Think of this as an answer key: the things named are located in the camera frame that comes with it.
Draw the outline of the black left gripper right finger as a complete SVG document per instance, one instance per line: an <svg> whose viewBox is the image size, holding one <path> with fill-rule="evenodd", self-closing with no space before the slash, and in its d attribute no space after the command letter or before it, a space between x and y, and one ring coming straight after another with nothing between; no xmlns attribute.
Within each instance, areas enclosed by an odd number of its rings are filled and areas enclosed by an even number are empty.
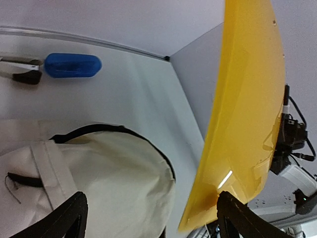
<svg viewBox="0 0 317 238"><path fill-rule="evenodd" d="M217 220L222 238L289 238L241 203L230 192L223 191L217 200Z"/></svg>

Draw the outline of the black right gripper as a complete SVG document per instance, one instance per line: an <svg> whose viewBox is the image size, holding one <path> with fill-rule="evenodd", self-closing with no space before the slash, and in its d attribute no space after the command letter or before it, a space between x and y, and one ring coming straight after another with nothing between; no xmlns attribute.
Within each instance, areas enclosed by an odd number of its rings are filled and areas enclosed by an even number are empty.
<svg viewBox="0 0 317 238"><path fill-rule="evenodd" d="M279 134L273 155L273 170L282 171L291 164L288 157L293 150L302 149L308 132L304 123L292 119L289 114L282 114Z"/></svg>

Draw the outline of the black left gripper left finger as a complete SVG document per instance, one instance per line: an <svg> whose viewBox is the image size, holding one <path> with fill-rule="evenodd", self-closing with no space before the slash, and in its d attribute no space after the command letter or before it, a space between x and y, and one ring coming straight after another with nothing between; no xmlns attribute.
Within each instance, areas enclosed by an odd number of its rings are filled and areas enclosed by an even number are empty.
<svg viewBox="0 0 317 238"><path fill-rule="evenodd" d="M54 210L40 190L17 193L18 201L7 199L8 238L84 238L88 202L76 192Z"/></svg>

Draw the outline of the yellow paper folder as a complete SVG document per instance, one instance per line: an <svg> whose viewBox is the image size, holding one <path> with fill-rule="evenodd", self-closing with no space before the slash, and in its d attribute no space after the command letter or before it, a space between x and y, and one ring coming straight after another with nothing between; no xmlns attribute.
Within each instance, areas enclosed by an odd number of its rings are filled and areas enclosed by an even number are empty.
<svg viewBox="0 0 317 238"><path fill-rule="evenodd" d="M283 46L271 2L226 1L211 120L180 232L215 221L221 192L246 204L263 190L284 84Z"/></svg>

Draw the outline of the cream white backpack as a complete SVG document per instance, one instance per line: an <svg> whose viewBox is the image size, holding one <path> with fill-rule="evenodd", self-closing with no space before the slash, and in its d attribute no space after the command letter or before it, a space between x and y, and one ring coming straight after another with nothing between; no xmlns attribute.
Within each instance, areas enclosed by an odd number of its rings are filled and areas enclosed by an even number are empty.
<svg viewBox="0 0 317 238"><path fill-rule="evenodd" d="M0 123L0 235L11 237L85 194L87 238L163 238L175 173L152 142L119 125Z"/></svg>

